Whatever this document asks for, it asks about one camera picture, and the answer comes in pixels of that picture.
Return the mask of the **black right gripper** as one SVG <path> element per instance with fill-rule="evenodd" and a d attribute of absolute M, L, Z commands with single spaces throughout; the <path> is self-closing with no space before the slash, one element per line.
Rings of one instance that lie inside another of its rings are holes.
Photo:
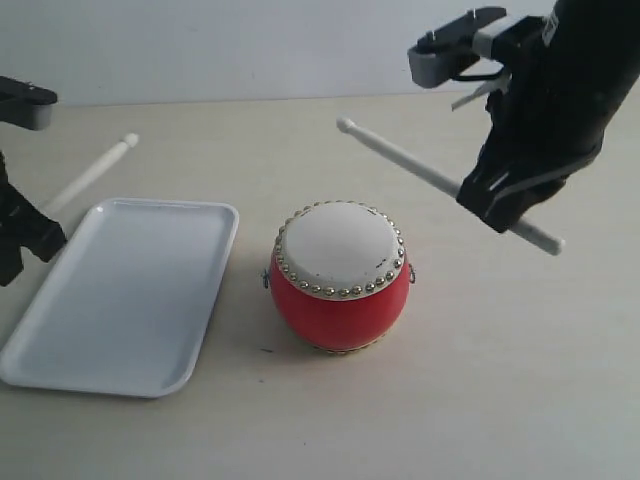
<path fill-rule="evenodd" d="M 492 128 L 456 200 L 504 233 L 599 154 L 639 77 L 639 4 L 558 1 L 498 59 L 511 82 L 489 97 Z"/>

